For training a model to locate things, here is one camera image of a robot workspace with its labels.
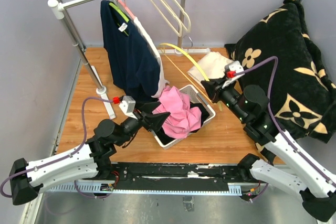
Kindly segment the black t shirt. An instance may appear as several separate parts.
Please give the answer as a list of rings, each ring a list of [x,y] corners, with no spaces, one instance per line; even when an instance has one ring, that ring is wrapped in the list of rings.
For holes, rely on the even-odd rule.
[[[210,114],[208,113],[206,108],[201,103],[190,102],[190,108],[199,108],[199,110],[201,112],[201,126],[197,129],[191,131],[191,133],[196,133],[203,126],[204,122],[210,117]]]
[[[172,141],[174,141],[174,138],[169,137],[168,135],[165,134],[163,128],[160,128],[155,133],[156,133],[157,137],[159,138],[160,142],[163,145],[167,145],[167,144],[171,143]]]

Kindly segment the pink t shirt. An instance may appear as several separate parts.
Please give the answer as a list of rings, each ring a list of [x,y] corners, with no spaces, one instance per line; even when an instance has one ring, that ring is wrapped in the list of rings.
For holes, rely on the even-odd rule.
[[[173,138],[186,138],[188,133],[201,128],[201,110],[190,107],[190,96],[177,87],[166,86],[159,97],[160,105],[153,114],[169,112],[162,125],[164,133]]]

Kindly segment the yellow hanger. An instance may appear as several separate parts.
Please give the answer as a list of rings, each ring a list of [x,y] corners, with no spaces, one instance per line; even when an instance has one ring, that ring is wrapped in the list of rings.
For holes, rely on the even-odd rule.
[[[183,84],[192,84],[198,92],[207,100],[212,107],[218,107],[218,111],[223,111],[222,103],[213,103],[207,96],[206,91],[202,85],[195,82],[188,74],[188,69],[193,65],[197,70],[201,71],[201,74],[208,80],[204,71],[199,67],[198,63],[191,55],[188,54],[188,48],[182,49],[182,47],[176,46],[170,43],[160,43],[157,47],[165,59],[163,62],[163,69],[166,79],[170,82],[170,85],[175,85],[181,88]]]

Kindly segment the pink white hanger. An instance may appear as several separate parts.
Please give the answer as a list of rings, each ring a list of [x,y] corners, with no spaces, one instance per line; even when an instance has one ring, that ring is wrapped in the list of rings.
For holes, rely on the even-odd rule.
[[[138,18],[132,13],[132,11],[127,7],[125,0],[111,0],[121,11],[126,14],[126,16],[133,21],[138,30],[141,30],[142,25]]]

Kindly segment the metal clothes rack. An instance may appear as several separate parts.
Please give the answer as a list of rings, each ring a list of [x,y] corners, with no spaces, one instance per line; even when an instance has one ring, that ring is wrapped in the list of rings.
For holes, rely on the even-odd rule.
[[[102,84],[99,75],[95,69],[94,66],[91,66],[89,63],[89,60],[87,59],[85,52],[86,52],[86,46],[82,42],[79,33],[77,32],[77,29],[75,28],[75,25],[73,24],[70,16],[67,13],[67,9],[79,6],[81,4],[85,4],[91,1],[95,0],[73,0],[69,2],[61,3],[58,0],[48,0],[48,6],[51,8],[52,12],[54,13],[55,17],[61,21],[63,26],[65,27],[66,31],[68,32],[70,38],[72,39],[73,46],[79,51],[80,59],[82,64],[85,66],[86,70],[88,71],[91,79],[96,85],[96,93],[100,98],[107,99],[108,98],[108,92],[107,88]],[[177,18],[177,21],[181,23],[181,28],[179,28],[178,31],[178,41],[177,41],[177,47],[179,47],[182,50],[182,41],[183,41],[183,29],[182,29],[182,22],[184,22],[184,18],[187,18],[188,21],[190,21],[190,18],[187,15],[187,12],[184,10],[185,7],[185,1],[186,0],[180,0],[180,2],[175,1],[178,3],[179,9],[180,9],[180,17]],[[201,54],[207,54],[211,50],[209,48],[194,48],[191,45],[191,48],[189,49],[183,49],[185,52],[188,52],[189,54],[194,55],[201,55]]]

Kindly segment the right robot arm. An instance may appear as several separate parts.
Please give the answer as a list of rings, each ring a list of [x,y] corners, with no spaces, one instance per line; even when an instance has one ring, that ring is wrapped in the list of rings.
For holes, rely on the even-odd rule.
[[[271,161],[248,154],[240,161],[238,177],[244,182],[252,179],[273,185],[297,197],[303,208],[315,219],[327,222],[335,214],[335,174],[309,155],[289,134],[272,120],[269,100],[263,89],[247,86],[242,93],[225,79],[202,81],[212,102],[222,101],[244,124],[246,134],[260,146],[278,156],[293,174],[271,165]]]

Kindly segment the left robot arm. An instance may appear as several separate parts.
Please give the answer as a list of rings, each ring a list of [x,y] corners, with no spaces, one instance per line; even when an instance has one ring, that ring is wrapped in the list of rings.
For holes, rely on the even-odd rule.
[[[7,182],[11,194],[1,195],[12,200],[14,206],[26,204],[39,194],[63,183],[79,179],[108,179],[112,175],[110,156],[117,146],[130,143],[141,128],[159,130],[169,112],[154,114],[159,102],[130,106],[127,118],[118,124],[112,119],[102,120],[91,138],[84,138],[80,145],[60,154],[37,161],[24,158],[14,161]]]

